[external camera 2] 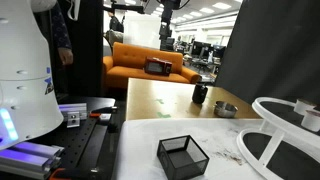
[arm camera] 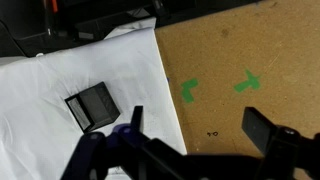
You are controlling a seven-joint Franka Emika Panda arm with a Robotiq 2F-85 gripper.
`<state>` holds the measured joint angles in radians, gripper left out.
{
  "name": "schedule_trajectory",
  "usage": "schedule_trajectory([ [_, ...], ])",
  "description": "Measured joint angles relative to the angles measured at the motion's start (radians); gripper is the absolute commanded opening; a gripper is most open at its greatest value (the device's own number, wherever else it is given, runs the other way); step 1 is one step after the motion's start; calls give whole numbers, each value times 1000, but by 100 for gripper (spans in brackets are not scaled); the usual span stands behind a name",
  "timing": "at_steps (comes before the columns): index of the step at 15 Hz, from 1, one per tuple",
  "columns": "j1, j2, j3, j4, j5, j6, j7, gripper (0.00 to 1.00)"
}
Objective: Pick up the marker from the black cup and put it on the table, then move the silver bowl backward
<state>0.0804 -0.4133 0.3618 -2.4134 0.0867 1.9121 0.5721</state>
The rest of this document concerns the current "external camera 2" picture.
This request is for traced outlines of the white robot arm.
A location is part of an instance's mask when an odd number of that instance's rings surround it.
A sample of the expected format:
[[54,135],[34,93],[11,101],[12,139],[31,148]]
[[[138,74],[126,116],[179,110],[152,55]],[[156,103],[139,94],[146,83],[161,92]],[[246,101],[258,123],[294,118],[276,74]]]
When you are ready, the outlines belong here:
[[0,149],[37,138],[63,122],[49,45],[34,18],[57,0],[0,0]]

